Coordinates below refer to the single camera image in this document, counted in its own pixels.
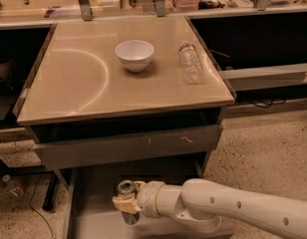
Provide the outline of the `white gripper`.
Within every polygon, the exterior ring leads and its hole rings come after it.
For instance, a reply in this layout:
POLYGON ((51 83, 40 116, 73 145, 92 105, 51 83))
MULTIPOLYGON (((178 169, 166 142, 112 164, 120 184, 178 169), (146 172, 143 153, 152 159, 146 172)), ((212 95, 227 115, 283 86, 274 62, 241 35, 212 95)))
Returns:
POLYGON ((142 215, 148 218, 161 218, 156 207, 156 198, 160 189, 164 186, 162 181, 134 181, 136 190, 138 190, 137 198, 133 195, 128 197, 114 196, 112 198, 115 207, 128 214, 142 215))

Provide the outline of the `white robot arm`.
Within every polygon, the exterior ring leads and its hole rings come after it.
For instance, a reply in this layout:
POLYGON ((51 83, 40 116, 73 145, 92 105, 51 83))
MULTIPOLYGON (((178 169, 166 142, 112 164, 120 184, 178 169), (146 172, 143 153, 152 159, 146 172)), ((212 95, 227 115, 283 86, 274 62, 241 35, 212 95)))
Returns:
POLYGON ((217 231, 223 217, 239 220, 284 239, 307 239, 307 201, 239 190, 194 178, 182 185, 125 180, 112 198, 135 224, 140 215, 168 217, 191 230, 217 231))

